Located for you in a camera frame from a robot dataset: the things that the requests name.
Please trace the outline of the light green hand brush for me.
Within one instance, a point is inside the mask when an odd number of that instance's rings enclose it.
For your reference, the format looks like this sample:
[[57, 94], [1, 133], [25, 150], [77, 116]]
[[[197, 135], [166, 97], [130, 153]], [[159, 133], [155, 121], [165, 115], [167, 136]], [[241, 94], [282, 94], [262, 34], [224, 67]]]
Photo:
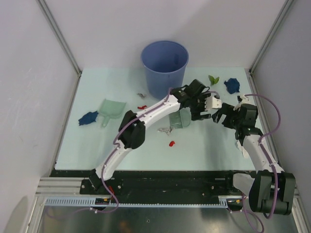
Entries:
[[181, 109], [169, 114], [170, 127], [172, 129], [183, 129], [190, 125], [191, 114], [187, 109]]

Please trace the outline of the light green plastic dustpan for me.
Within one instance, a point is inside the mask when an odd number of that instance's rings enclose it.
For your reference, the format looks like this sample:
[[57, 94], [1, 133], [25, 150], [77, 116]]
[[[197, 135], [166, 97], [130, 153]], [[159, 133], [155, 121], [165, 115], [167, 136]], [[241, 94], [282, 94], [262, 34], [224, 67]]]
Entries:
[[126, 102], [104, 99], [99, 110], [99, 116], [103, 117], [102, 127], [106, 127], [111, 119], [119, 119], [125, 109]]

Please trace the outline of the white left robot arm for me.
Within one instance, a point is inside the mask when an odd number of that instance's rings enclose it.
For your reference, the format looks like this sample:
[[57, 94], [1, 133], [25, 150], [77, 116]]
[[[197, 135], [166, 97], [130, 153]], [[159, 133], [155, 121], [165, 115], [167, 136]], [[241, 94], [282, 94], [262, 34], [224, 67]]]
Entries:
[[205, 91], [206, 86], [197, 79], [189, 85], [170, 88], [168, 94], [156, 104], [139, 112], [127, 111], [113, 140], [111, 153], [90, 173], [90, 188], [97, 194], [107, 190], [107, 180], [125, 156], [139, 148], [145, 141], [146, 130], [154, 123], [169, 114], [189, 108], [193, 121], [210, 118], [207, 103], [212, 102], [212, 94]]

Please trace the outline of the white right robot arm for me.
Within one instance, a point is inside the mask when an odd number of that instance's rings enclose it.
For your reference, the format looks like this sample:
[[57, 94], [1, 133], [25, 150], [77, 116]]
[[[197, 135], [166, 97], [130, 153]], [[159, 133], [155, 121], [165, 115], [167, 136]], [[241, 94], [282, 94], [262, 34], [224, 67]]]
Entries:
[[256, 127], [258, 109], [256, 106], [243, 103], [236, 108], [227, 103], [212, 115], [215, 123], [222, 115], [224, 127], [234, 129], [235, 138], [247, 151], [254, 165], [256, 175], [236, 173], [233, 178], [224, 182], [224, 189], [230, 195], [242, 191], [249, 198], [253, 212], [264, 215], [289, 215], [292, 211], [295, 190], [295, 177], [284, 171], [275, 161], [266, 142], [261, 138], [262, 131]]

